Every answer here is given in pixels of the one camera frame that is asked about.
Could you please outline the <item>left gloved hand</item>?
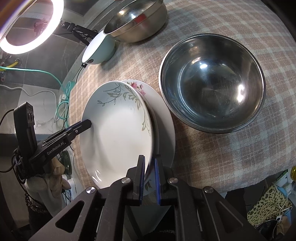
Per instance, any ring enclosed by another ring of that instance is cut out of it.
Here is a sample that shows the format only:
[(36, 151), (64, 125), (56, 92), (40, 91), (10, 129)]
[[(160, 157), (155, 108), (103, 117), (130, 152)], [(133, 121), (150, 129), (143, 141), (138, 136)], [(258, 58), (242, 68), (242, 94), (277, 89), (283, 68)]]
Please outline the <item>left gloved hand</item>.
[(71, 186), (62, 177), (65, 167), (56, 157), (49, 162), (49, 165), (49, 174), (27, 179), (25, 187), (30, 196), (44, 204), (51, 216), (54, 217), (66, 206), (62, 190), (70, 190)]

